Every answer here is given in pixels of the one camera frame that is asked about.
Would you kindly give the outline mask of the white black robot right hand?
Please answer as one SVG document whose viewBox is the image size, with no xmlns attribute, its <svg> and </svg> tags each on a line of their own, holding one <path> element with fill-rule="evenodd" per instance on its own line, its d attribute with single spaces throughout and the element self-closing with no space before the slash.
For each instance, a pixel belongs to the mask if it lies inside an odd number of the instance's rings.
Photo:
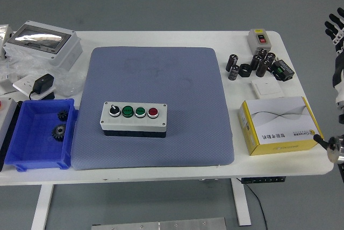
<svg viewBox="0 0 344 230">
<path fill-rule="evenodd" d="M 343 110 L 343 8 L 338 8 L 337 13 L 340 17 L 329 14 L 332 22 L 325 21 L 325 33 L 331 38 L 337 54 L 332 84 L 338 92 L 335 99 L 336 106 L 339 110 Z"/>
</svg>

